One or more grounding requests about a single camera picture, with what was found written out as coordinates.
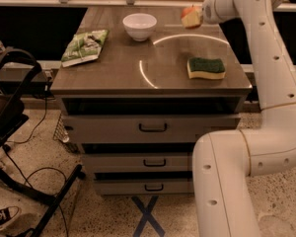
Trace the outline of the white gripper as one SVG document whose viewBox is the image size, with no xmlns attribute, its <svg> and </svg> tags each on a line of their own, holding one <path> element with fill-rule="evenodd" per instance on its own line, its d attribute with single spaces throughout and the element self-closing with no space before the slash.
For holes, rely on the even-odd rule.
<svg viewBox="0 0 296 237">
<path fill-rule="evenodd" d="M 207 24 L 221 24 L 238 17 L 233 0 L 204 0 L 202 4 L 203 21 Z M 186 29 L 198 28 L 202 21 L 199 12 L 193 11 L 181 18 Z"/>
</svg>

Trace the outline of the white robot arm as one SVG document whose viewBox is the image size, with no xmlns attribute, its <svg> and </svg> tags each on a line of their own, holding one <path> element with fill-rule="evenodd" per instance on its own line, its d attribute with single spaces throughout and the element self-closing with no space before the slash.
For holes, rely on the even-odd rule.
<svg viewBox="0 0 296 237">
<path fill-rule="evenodd" d="M 200 237 L 260 237 L 246 178 L 296 166 L 296 70 L 273 18 L 283 0 L 205 0 L 203 19 L 239 18 L 259 94 L 257 129 L 202 135 L 192 154 Z"/>
</svg>

